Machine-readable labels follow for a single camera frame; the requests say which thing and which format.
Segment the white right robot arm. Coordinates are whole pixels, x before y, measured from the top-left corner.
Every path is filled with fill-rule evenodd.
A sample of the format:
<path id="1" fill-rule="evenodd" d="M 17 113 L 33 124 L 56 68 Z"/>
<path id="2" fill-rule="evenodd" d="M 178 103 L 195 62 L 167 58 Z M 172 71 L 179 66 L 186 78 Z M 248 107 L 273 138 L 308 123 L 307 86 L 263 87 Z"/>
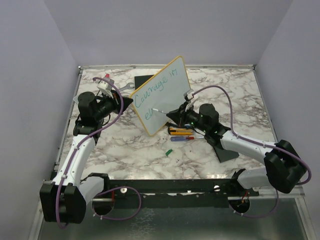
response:
<path id="1" fill-rule="evenodd" d="M 240 196 L 247 189 L 273 187 L 288 194 L 307 172 L 299 161 L 293 146 L 285 140 L 263 142 L 254 138 L 237 136 L 231 128 L 219 122 L 219 113 L 211 103 L 202 104 L 198 112 L 183 103 L 178 109 L 166 114 L 175 124 L 189 124 L 204 133 L 204 139 L 212 147 L 232 154 L 242 154 L 261 163 L 264 167 L 253 170 L 241 169 L 233 175 L 229 189 Z"/>

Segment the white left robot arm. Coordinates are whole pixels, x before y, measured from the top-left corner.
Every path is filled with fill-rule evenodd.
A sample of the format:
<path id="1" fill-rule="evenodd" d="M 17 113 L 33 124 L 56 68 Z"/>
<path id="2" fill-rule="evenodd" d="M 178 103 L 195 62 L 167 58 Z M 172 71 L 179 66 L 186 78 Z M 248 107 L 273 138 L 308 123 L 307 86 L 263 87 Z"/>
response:
<path id="1" fill-rule="evenodd" d="M 110 193 L 106 173 L 91 173 L 84 181 L 81 178 L 101 131 L 106 128 L 104 118 L 111 113 L 121 116 L 133 99 L 112 90 L 111 95 L 101 96 L 86 91 L 77 95 L 74 101 L 79 115 L 69 153 L 51 183 L 44 183 L 39 191 L 46 222 L 80 224 L 92 199 L 96 195 L 103 198 Z"/>

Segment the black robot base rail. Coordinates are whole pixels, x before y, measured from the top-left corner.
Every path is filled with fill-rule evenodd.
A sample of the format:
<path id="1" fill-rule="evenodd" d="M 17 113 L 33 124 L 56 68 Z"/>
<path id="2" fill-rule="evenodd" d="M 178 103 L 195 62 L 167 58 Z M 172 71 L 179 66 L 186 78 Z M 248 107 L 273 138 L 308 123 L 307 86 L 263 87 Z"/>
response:
<path id="1" fill-rule="evenodd" d="M 87 202 L 98 210 L 117 209 L 227 208 L 229 198 L 240 202 L 256 197 L 234 179 L 110 180 L 92 176 L 80 183 Z"/>

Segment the white green whiteboard marker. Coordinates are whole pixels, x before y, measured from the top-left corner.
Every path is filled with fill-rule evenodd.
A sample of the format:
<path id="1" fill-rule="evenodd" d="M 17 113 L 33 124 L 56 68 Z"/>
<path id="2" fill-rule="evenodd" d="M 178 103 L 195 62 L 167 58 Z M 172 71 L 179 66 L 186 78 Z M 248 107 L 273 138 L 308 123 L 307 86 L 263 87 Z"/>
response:
<path id="1" fill-rule="evenodd" d="M 166 112 L 164 112 L 163 110 L 159 110 L 159 109 L 157 109 L 157 108 L 152 108 L 152 110 L 153 110 L 153 111 L 155 111 L 155 112 L 158 112 L 158 113 L 164 114 L 164 115 L 166 115 L 166 114 L 167 114 L 167 113 L 166 113 Z"/>

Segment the yellow framed whiteboard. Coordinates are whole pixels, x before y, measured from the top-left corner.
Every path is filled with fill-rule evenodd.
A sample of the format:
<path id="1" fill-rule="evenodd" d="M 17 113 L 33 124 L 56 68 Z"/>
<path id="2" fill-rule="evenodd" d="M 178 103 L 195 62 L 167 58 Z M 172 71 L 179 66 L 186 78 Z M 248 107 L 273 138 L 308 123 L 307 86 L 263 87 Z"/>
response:
<path id="1" fill-rule="evenodd" d="M 152 108 L 165 113 L 175 110 L 185 102 L 184 93 L 190 89 L 184 59 L 177 56 L 130 95 L 133 109 L 149 136 L 156 134 L 169 120 Z"/>

